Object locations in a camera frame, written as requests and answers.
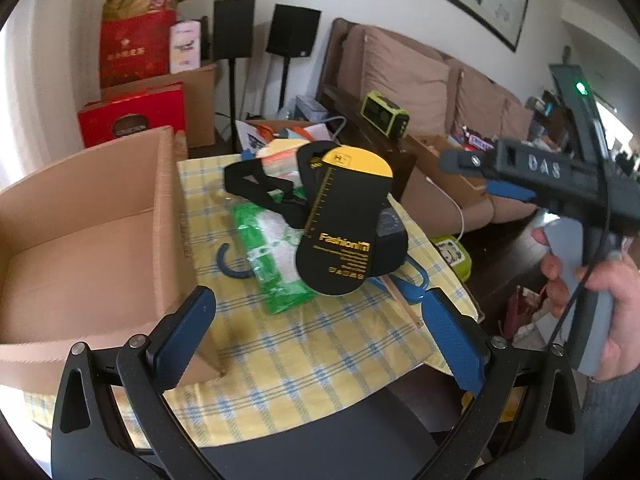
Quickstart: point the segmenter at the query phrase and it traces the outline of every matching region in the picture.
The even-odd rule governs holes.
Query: green radio
[[[360,114],[389,139],[398,140],[409,123],[409,112],[373,90],[367,94]]]

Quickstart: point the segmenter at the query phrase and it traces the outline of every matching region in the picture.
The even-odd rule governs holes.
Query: speaker
[[[213,2],[213,61],[251,57],[255,0]]]
[[[277,4],[267,52],[282,57],[309,57],[316,42],[320,10]]]

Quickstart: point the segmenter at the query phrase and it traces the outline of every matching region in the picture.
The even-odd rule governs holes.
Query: red box
[[[160,126],[185,139],[182,83],[89,103],[78,121],[86,148]]]
[[[100,87],[169,72],[169,32],[175,11],[162,10],[102,24]]]

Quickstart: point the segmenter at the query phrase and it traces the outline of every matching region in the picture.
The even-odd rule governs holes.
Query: green light
[[[589,91],[587,90],[587,85],[585,85],[583,82],[579,82],[575,85],[575,87],[578,89],[578,92],[580,92],[582,95],[589,95]]]

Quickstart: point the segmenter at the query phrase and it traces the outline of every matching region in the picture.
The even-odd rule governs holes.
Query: wooden stick
[[[381,276],[380,280],[382,280],[382,283],[385,284],[386,290],[389,291],[389,293],[391,294],[391,297],[394,299],[394,301],[399,306],[401,306],[402,309],[409,316],[409,318],[411,319],[411,322],[414,324],[414,326],[416,328],[423,327],[424,326],[424,322],[422,321],[422,318],[420,316],[418,316],[414,312],[414,310],[411,308],[411,305],[409,305],[407,303],[407,301],[405,300],[404,296],[400,293],[400,291],[396,287],[396,284],[393,281],[391,281],[391,278],[389,276]]]

